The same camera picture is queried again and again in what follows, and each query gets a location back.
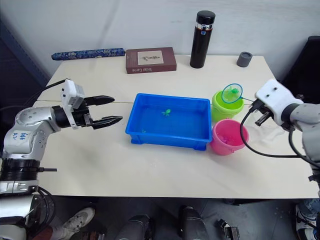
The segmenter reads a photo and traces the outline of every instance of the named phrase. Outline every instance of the sneaker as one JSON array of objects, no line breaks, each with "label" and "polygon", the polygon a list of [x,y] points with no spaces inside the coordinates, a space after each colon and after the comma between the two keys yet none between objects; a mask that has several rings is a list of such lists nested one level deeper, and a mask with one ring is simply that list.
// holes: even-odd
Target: sneaker
[{"label": "sneaker", "polygon": [[313,229],[311,226],[305,224],[303,221],[299,220],[298,218],[300,219],[303,219],[305,221],[308,221],[310,224],[316,226],[316,218],[309,218],[307,216],[305,216],[299,209],[298,205],[295,206],[295,215],[297,216],[296,217],[296,220],[295,220],[295,228],[296,228],[296,231],[300,230],[300,229]]},{"label": "sneaker", "polygon": [[95,216],[95,209],[86,207],[78,211],[73,217],[66,221],[63,226],[63,235],[60,240],[69,240],[80,228],[86,226]]},{"label": "sneaker", "polygon": [[317,230],[312,228],[301,228],[297,231],[301,240],[318,240],[316,237]]}]

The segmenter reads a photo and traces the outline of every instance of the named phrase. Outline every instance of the book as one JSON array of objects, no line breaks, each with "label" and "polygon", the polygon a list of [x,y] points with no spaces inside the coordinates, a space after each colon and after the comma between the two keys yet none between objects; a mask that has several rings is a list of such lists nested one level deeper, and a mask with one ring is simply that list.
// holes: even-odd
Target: book
[{"label": "book", "polygon": [[172,47],[128,49],[125,52],[128,74],[176,71],[177,63]]}]

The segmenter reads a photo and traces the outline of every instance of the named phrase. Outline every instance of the white wall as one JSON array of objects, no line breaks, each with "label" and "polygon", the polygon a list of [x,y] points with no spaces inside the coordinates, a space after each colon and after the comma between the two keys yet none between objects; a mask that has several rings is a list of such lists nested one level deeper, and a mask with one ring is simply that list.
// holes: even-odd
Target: white wall
[{"label": "white wall", "polygon": [[216,13],[208,54],[263,55],[281,78],[320,35],[319,0],[1,0],[1,19],[48,75],[51,54],[172,46],[190,54],[197,11]]}]

